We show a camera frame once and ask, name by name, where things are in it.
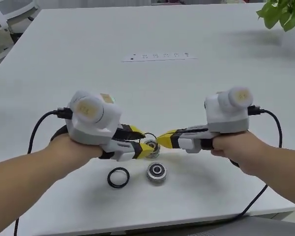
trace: hand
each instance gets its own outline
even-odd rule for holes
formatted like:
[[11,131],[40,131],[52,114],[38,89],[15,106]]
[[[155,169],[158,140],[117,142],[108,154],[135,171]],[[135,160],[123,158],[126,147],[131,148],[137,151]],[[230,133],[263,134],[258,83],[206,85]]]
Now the hand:
[[256,175],[260,164],[266,157],[269,145],[262,142],[249,131],[240,134],[220,135],[213,139],[214,156],[222,156],[239,164],[248,175]]
[[63,163],[69,165],[70,171],[84,166],[92,158],[100,157],[103,153],[101,147],[79,144],[71,140],[68,134],[57,136],[49,143],[45,151],[52,157],[60,158]]

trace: plant leaf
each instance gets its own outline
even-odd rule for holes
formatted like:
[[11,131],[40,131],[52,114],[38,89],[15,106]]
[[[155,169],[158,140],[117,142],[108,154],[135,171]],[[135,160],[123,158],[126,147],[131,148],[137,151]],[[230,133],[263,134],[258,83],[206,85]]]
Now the plant leaf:
[[283,26],[284,31],[289,31],[295,27],[295,13],[292,14],[292,17],[286,24]]
[[292,21],[292,19],[290,19],[289,21],[286,22],[286,24],[283,26],[283,30],[285,32],[293,29],[295,27],[295,21]]
[[257,14],[259,16],[259,18],[264,18],[266,16],[266,12],[269,10],[269,8],[273,7],[272,3],[270,3],[269,1],[264,4],[264,6],[262,7],[261,10],[257,11]]
[[268,29],[273,28],[273,26],[275,26],[275,24],[279,21],[281,14],[281,9],[271,5],[264,16],[265,27],[267,27]]
[[284,7],[286,7],[287,4],[289,4],[289,0],[278,0],[277,2],[277,6],[280,9],[283,9]]
[[280,16],[280,24],[282,27],[289,20],[290,16],[291,16],[291,14],[289,12],[285,12]]
[[263,17],[265,16],[265,14],[264,14],[264,12],[263,12],[262,10],[259,10],[259,11],[257,11],[256,13],[257,13],[257,15],[259,16],[259,18],[260,18],[260,17],[263,18]]

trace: ball bearing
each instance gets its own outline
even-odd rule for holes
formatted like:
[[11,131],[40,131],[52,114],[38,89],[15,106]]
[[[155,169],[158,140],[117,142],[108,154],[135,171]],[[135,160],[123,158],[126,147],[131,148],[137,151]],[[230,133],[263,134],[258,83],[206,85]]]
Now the ball bearing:
[[147,140],[144,143],[154,149],[154,151],[151,154],[146,156],[146,159],[151,160],[157,158],[160,153],[161,146],[155,140]]
[[152,183],[163,183],[166,179],[166,175],[166,167],[159,162],[153,162],[147,168],[147,178]]

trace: finger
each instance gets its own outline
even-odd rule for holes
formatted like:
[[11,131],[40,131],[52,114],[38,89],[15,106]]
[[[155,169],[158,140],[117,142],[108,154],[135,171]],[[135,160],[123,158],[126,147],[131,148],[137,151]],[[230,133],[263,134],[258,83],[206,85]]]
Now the finger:
[[211,150],[211,154],[213,156],[221,156],[221,157],[225,157],[225,153],[221,150]]
[[213,148],[217,150],[224,150],[226,148],[226,136],[219,135],[213,139]]

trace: trigger button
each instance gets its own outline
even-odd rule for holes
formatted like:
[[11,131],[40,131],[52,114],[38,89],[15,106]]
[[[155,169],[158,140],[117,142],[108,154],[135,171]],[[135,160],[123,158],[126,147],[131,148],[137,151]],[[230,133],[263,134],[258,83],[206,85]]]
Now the trigger button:
[[213,150],[213,139],[201,139],[201,148],[203,150]]

